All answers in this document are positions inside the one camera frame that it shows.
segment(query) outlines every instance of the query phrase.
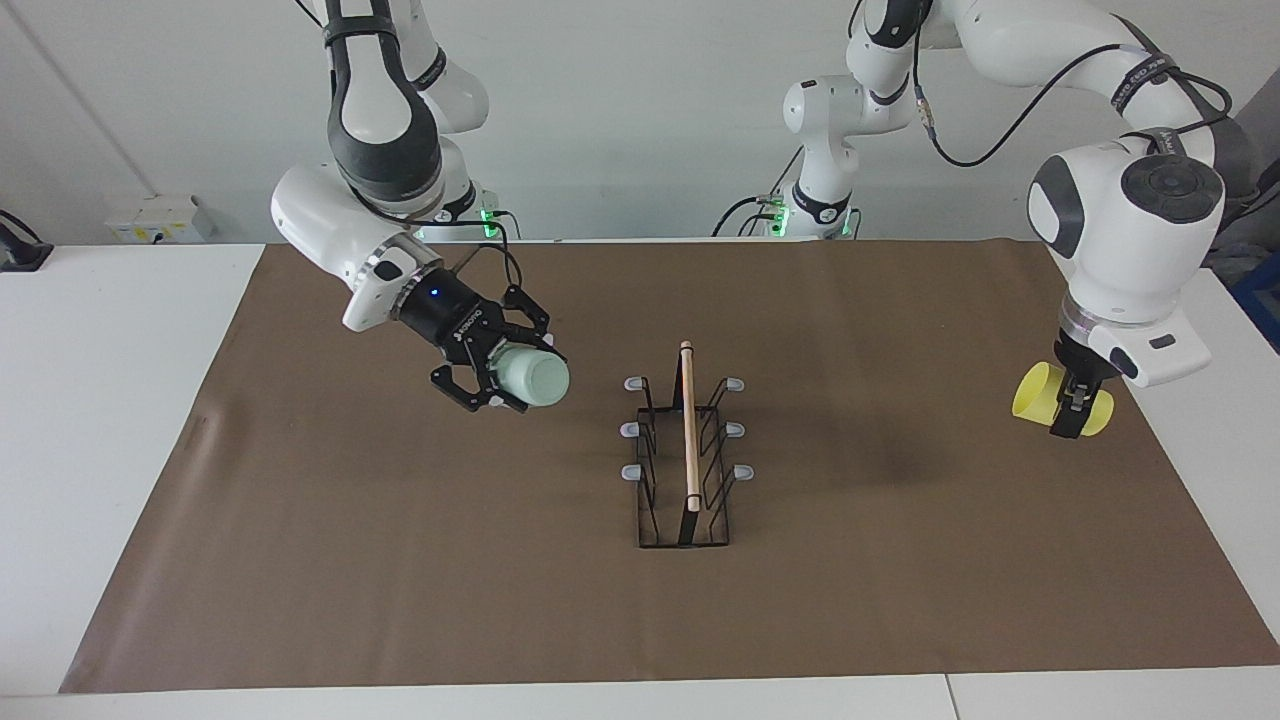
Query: black wire rack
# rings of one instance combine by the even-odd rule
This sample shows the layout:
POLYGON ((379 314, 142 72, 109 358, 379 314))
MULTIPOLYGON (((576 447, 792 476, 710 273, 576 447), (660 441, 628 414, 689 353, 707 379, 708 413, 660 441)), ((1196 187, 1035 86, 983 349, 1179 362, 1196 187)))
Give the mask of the black wire rack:
MULTIPOLYGON (((622 469, 622 479, 636 486, 636 542, 643 550, 727 546, 730 493, 739 480, 755 477, 750 465, 735 465, 724 452, 726 442, 742 437, 746 428, 724 420, 719 405, 727 393, 742 392, 745 384, 737 378, 722 378, 707 404, 694 407, 701 468, 696 491, 690 492, 682 482, 659 489, 659 436, 669 433, 673 437, 668 439, 678 439, 675 430, 685 414, 682 380, 682 366, 677 364, 672 401, 664 407, 654 405, 649 378, 636 375, 623 383, 627 391, 644 395, 635 421, 622 425, 622 437, 635 441, 635 462, 622 469)), ((684 451, 684 445, 678 447, 684 451)))

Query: white wall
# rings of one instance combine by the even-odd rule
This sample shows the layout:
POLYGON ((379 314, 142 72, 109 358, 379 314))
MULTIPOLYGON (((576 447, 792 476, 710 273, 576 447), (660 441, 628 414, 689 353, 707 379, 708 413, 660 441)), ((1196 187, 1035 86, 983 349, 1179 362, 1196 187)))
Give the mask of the white wall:
MULTIPOLYGON (((1280 63, 1275 0, 1098 1, 1240 105, 1280 63)), ((782 95, 841 72, 851 3, 426 5, 493 97, 489 124, 460 138, 472 173, 530 236, 622 237, 704 234, 731 201, 768 190, 795 147, 782 95)), ((105 241, 102 196, 147 184, 195 193, 223 241, 274 241, 276 178, 326 152, 324 54, 289 0, 0 0, 0 206, 54 242, 105 241)), ((928 54, 922 74, 961 156, 1030 94, 983 81, 954 51, 928 54)), ((977 170, 943 165, 919 127, 864 138, 864 236, 1027 236, 1023 193, 1043 158, 1123 129, 1102 99, 1062 91, 977 170)))

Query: green led light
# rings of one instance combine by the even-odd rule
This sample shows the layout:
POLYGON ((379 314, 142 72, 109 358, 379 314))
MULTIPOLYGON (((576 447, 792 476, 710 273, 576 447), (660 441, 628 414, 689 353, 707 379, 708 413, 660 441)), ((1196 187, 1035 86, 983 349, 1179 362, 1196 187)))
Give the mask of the green led light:
POLYGON ((771 228, 773 237, 783 237, 787 234, 787 222, 791 219, 791 209, 782 205, 778 210, 778 219, 773 222, 771 228))
MULTIPOLYGON (((494 222, 493 210, 481 209, 480 210, 480 219, 484 220, 484 222, 486 222, 486 223, 494 222)), ((484 236, 485 237, 497 237, 498 236, 498 228, 494 227, 494 225, 485 225, 484 227, 484 236)))

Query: black cable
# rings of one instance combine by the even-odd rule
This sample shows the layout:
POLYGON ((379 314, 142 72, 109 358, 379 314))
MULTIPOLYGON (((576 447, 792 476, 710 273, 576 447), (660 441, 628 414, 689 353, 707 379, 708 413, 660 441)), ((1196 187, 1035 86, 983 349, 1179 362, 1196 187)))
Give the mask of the black cable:
MULTIPOLYGON (((920 8, 922 8, 922 13, 918 14, 918 18, 919 18, 920 23, 923 23, 924 22, 924 17, 923 17, 923 8, 924 8, 924 5, 922 4, 920 8)), ((924 126, 925 133, 929 136, 929 142, 933 143, 933 149, 937 150, 938 155, 941 155, 942 159, 946 160, 947 163, 952 164, 952 165, 955 165, 957 168, 977 168, 978 165, 980 165, 980 164, 986 163, 987 160, 989 160, 996 152, 1000 151, 1001 147, 1005 146, 1006 142, 1009 142, 1009 138, 1011 138, 1014 136, 1014 133, 1018 132, 1018 128, 1021 127, 1023 122, 1032 114, 1032 111, 1036 109, 1036 106, 1039 105, 1041 100, 1043 100, 1044 96, 1048 95, 1048 91, 1052 90, 1053 86, 1057 85, 1064 77, 1066 77, 1066 73, 1074 70, 1080 63, 1088 60, 1089 58, 1093 58, 1094 55, 1101 55, 1102 53, 1108 53, 1111 50, 1119 50, 1120 47, 1121 46, 1119 44, 1100 45, 1098 47, 1094 47, 1093 50, 1089 50, 1088 53, 1084 53, 1079 58, 1076 58, 1076 59, 1071 60, 1070 63, 1068 63, 1066 67, 1064 67, 1061 70, 1059 70, 1057 74, 1055 74, 1048 81, 1048 83, 1044 85, 1044 87, 1042 87, 1039 90, 1039 92, 1036 94, 1036 97, 1032 99, 1030 104, 1027 105, 1025 109, 1023 109, 1021 114, 1018 115, 1018 119, 1014 120, 1014 124, 1009 126, 1009 129, 1005 131, 1005 135, 1002 135, 1000 137, 1000 140, 996 142, 996 145, 993 145, 991 147, 991 150, 986 151, 977 160, 956 160, 950 154, 947 154, 946 150, 942 149, 942 143, 938 141, 938 132, 937 132, 937 129, 932 124, 932 117, 929 117, 931 111, 928 110, 928 100, 924 97, 924 86, 920 85, 920 31, 916 29, 916 32, 915 32, 915 45, 914 45, 914 50, 913 50, 913 55, 911 55, 911 78, 913 78, 913 83, 915 86, 915 97, 916 97, 916 100, 919 102, 922 102, 924 105, 924 108, 925 108, 925 113, 924 114, 927 117, 929 117, 928 124, 924 126)))
POLYGON ((516 224, 516 240, 525 240, 525 233, 520 232, 520 218, 516 217, 511 210, 494 210, 494 218, 511 218, 511 222, 516 224))
MULTIPOLYGON (((516 268, 516 277, 524 281, 525 274, 524 270, 520 269, 520 263, 516 260, 516 256, 508 255, 509 251, 503 250, 502 246, 498 245, 497 242, 476 243, 475 249, 471 250, 471 252, 467 252, 467 255, 462 260, 458 260, 452 268, 449 268, 449 272, 453 273, 454 275, 461 273, 462 269, 466 268, 468 263, 471 263, 471 259, 475 258, 481 250, 497 250, 498 252, 502 252, 504 260, 509 259, 512 266, 516 268)), ((513 284, 518 287, 520 283, 513 283, 513 284)))
POLYGON ((849 15, 849 40, 854 38, 854 19, 858 18, 858 10, 861 9, 861 6, 863 0, 858 0, 858 3, 854 4, 854 12, 849 15))
POLYGON ((724 214, 721 215, 719 222, 716 223, 716 229, 712 231, 712 237, 719 237, 721 228, 723 228, 724 223, 727 223, 728 219, 733 217, 733 213, 737 213, 740 209, 750 205, 751 202, 758 202, 758 201, 759 200, 756 199, 756 196, 753 195, 751 197, 744 197, 737 202, 730 205, 730 209, 724 210, 724 214))
POLYGON ((1262 202, 1257 202, 1257 204, 1249 205, 1248 210, 1245 210, 1245 211, 1240 213, 1239 215, 1236 215, 1235 219, 1239 220, 1240 218, 1248 218, 1249 215, 1252 215, 1254 213, 1258 213, 1260 210, 1262 210, 1267 205, 1271 205, 1272 202, 1275 202, 1276 197, 1280 197, 1280 192, 1276 192, 1275 195, 1272 195, 1271 197, 1267 197, 1262 202))
POLYGON ((1236 220, 1243 220, 1244 218, 1248 218, 1249 215, 1253 215, 1256 213, 1262 211, 1263 208, 1266 208, 1267 205, 1271 205, 1272 202, 1275 202, 1276 197, 1280 197, 1280 192, 1276 192, 1276 193, 1271 195, 1270 197, 1267 197, 1262 202, 1254 201, 1252 205, 1245 205, 1239 211, 1236 211, 1235 215, 1233 215, 1230 219, 1228 219, 1226 222, 1224 222, 1222 227, 1219 228, 1217 232, 1221 233, 1226 228, 1231 227, 1236 220))
POLYGON ((773 213, 756 213, 755 215, 751 215, 750 218, 742 220, 742 227, 737 228, 737 237, 742 237, 742 233, 746 232, 746 225, 748 224, 751 224, 751 233, 754 234, 755 233, 755 225, 754 225, 754 223, 758 223, 760 220, 773 222, 773 220, 777 220, 777 219, 778 219, 778 217, 774 215, 773 213))
POLYGON ((1181 79, 1185 79, 1187 82, 1190 82, 1190 83, 1198 85, 1201 87, 1212 90, 1213 94, 1217 95, 1222 100, 1222 109, 1219 110, 1217 108, 1215 108, 1216 114, 1212 118, 1204 118, 1203 120, 1194 122, 1194 123, 1192 123, 1189 126, 1183 126, 1183 127, 1178 128, 1174 132, 1181 135, 1184 132, 1190 132, 1193 129, 1199 129, 1199 128, 1203 128, 1203 127, 1208 127, 1208 126, 1211 126, 1213 123, 1219 123, 1219 122, 1225 120, 1230 115, 1231 108, 1234 106, 1234 100, 1231 99, 1231 94, 1228 92, 1228 90, 1225 87, 1222 87, 1221 85, 1219 85, 1219 83, 1216 83, 1216 82, 1213 82, 1211 79, 1202 78, 1199 76, 1184 72, 1181 69, 1170 70, 1169 74, 1174 76, 1175 78, 1181 78, 1181 79))
POLYGON ((525 273, 520 269, 520 263, 516 256, 511 252, 511 246, 507 240, 507 228, 502 223, 494 220, 449 220, 447 223, 439 220, 411 220, 408 218, 397 218, 390 213, 384 211, 381 208, 370 202, 367 197, 361 195, 355 187, 351 188, 351 193, 356 196, 356 200, 365 206, 366 210, 378 215, 379 218, 396 223, 398 225, 412 225, 417 228, 494 228, 502 237, 502 255, 503 255, 503 272, 507 274, 507 284, 513 284, 516 287, 522 287, 525 284, 525 273), (511 270, 515 266, 516 273, 512 275, 511 270))
POLYGON ((10 223, 13 223, 14 227, 17 227, 22 232, 29 234, 32 237, 32 240, 35 240, 36 242, 41 242, 41 243, 44 242, 42 240, 40 240, 40 236, 36 234, 36 231, 31 229, 31 225, 28 225, 27 223, 22 222, 22 219, 19 219, 13 213, 9 213, 6 210, 0 210, 0 218, 4 218, 6 220, 9 220, 10 223))
POLYGON ((1152 150, 1155 150, 1160 145, 1160 142, 1151 133, 1142 132, 1140 129, 1129 131, 1129 132, 1121 135, 1120 140, 1124 140, 1126 137, 1140 137, 1140 138, 1146 140, 1147 141, 1147 154, 1148 155, 1151 154, 1152 150))
MULTIPOLYGON (((787 177, 787 173, 790 173, 790 172, 791 172, 791 168, 794 168, 794 167, 795 167, 795 164, 796 164, 796 160, 799 160, 799 159, 800 159, 800 154, 801 154, 801 152, 804 152, 804 145, 801 145, 800 147, 796 147, 796 152, 795 152, 795 155, 792 155, 792 156, 791 156, 791 160, 790 160, 790 161, 787 163, 787 167, 786 167, 786 168, 782 168, 782 173, 781 173, 781 174, 778 176, 778 179, 773 181, 773 187, 772 187, 772 188, 769 188, 769 195, 774 195, 774 193, 777 193, 777 192, 778 192, 778 188, 781 188, 781 187, 782 187, 782 181, 783 181, 783 179, 786 179, 786 177, 787 177)), ((759 205, 756 206, 756 214, 760 214, 760 213, 762 213, 762 211, 764 210, 764 205, 765 205, 764 202, 760 202, 760 204, 759 204, 759 205)), ((750 231, 750 234, 755 234, 755 222, 756 222, 756 220, 753 220, 753 222, 751 222, 751 231, 750 231)))
POLYGON ((1258 176, 1258 195, 1265 193, 1276 184, 1280 184, 1280 159, 1274 160, 1267 169, 1258 176))
POLYGON ((305 3, 302 1, 302 0, 293 0, 293 3, 294 3, 294 4, 296 4, 296 5, 297 5, 297 6, 298 6, 298 8, 300 8, 300 9, 301 9, 301 10, 303 12, 303 13, 306 13, 308 18, 311 18, 311 22, 314 22, 314 23, 316 24, 316 27, 324 27, 324 26, 323 26, 323 24, 320 23, 320 18, 317 18, 317 17, 316 17, 316 14, 311 12, 311 8, 307 8, 307 5, 306 5, 306 4, 305 4, 305 3))

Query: electrical box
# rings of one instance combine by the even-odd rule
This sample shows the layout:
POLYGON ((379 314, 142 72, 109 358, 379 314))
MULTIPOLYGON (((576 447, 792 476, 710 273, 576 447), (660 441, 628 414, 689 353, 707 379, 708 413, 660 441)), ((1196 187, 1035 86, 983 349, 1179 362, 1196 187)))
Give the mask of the electrical box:
POLYGON ((129 243, 197 245, 214 236, 212 222, 189 195, 157 195, 120 208, 108 217, 106 227, 115 240, 129 243))

